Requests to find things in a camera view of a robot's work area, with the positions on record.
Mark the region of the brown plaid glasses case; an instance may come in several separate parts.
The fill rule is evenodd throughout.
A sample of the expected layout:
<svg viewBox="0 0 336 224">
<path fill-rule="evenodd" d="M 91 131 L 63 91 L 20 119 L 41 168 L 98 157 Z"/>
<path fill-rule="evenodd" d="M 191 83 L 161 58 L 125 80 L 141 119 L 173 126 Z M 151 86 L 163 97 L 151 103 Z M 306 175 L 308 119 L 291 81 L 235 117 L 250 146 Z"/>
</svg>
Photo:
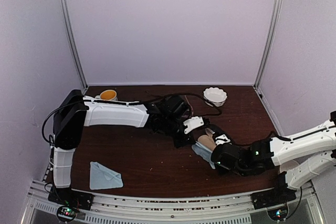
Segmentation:
<svg viewBox="0 0 336 224">
<path fill-rule="evenodd" d="M 227 135 L 230 139 L 231 142 L 227 144 L 222 144 L 216 146 L 213 137 L 219 136 L 225 134 Z M 214 124 L 211 124 L 210 126 L 207 126 L 205 129 L 205 134 L 201 135 L 196 142 L 199 142 L 203 145 L 205 145 L 207 148 L 209 148 L 212 153 L 213 152 L 220 152 L 223 151 L 224 148 L 231 147 L 233 145 L 233 140 L 232 138 L 226 133 L 224 130 L 222 130 L 219 126 L 216 126 Z"/>
</svg>

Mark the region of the dark tortoiseshell sunglasses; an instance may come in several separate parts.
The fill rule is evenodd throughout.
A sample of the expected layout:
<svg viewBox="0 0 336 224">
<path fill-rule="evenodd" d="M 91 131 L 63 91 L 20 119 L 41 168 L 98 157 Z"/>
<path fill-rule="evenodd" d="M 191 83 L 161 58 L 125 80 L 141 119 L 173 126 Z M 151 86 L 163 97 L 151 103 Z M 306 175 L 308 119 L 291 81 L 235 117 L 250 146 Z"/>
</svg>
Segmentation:
<svg viewBox="0 0 336 224">
<path fill-rule="evenodd" d="M 151 99 L 149 99 L 148 102 L 160 101 L 160 100 L 163 100 L 163 99 L 166 99 L 167 97 L 169 97 L 169 96 L 166 96 L 166 95 L 153 94 L 149 91 L 146 91 L 146 94 L 151 96 Z"/>
</svg>

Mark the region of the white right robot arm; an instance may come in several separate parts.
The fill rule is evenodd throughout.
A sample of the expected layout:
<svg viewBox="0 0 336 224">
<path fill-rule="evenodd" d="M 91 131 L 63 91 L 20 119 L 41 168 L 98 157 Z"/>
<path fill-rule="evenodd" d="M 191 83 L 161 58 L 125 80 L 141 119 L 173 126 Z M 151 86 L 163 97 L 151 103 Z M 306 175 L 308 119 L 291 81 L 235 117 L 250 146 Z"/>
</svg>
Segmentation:
<svg viewBox="0 0 336 224">
<path fill-rule="evenodd" d="M 245 149 L 225 134 L 215 137 L 211 161 L 241 176 L 259 175 L 296 158 L 309 156 L 300 165 L 279 175 L 278 185 L 269 192 L 272 203 L 279 204 L 289 190 L 299 189 L 305 182 L 335 165 L 335 112 L 322 124 L 289 136 L 271 133 Z"/>
</svg>

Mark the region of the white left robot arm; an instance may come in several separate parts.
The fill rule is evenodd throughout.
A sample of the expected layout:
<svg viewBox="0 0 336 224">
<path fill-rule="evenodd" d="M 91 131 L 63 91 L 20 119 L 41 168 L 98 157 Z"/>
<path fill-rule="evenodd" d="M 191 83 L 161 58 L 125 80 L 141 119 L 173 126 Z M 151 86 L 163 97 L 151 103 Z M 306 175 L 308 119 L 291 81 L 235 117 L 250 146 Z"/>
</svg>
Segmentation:
<svg viewBox="0 0 336 224">
<path fill-rule="evenodd" d="M 108 101 L 80 95 L 72 90 L 53 118 L 53 182 L 56 198 L 71 205 L 76 197 L 70 190 L 73 154 L 79 146 L 84 127 L 95 125 L 148 128 L 173 139 L 180 148 L 195 143 L 182 118 L 189 105 L 179 95 L 149 101 Z"/>
</svg>

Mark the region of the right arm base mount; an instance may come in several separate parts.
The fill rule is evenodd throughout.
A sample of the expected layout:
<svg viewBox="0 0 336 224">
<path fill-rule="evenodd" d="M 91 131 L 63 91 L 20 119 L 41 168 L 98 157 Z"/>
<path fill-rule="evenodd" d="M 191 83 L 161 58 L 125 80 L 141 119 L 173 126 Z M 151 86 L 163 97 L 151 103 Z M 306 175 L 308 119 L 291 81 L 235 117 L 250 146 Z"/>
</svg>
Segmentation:
<svg viewBox="0 0 336 224">
<path fill-rule="evenodd" d="M 254 209 L 267 210 L 268 217 L 276 222 L 285 221 L 290 217 L 288 202 L 295 200 L 294 190 L 280 191 L 275 188 L 251 194 Z"/>
</svg>

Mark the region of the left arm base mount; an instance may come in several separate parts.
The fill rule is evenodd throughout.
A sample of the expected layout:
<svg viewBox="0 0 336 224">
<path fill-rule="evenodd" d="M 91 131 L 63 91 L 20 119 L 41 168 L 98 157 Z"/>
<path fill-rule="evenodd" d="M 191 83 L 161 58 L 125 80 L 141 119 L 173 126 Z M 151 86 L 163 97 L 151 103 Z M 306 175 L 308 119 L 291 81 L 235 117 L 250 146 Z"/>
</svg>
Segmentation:
<svg viewBox="0 0 336 224">
<path fill-rule="evenodd" d="M 71 222 L 76 219 L 80 210 L 90 210 L 93 194 L 72 189 L 56 189 L 48 195 L 48 200 L 57 203 L 56 217 L 61 222 Z"/>
</svg>

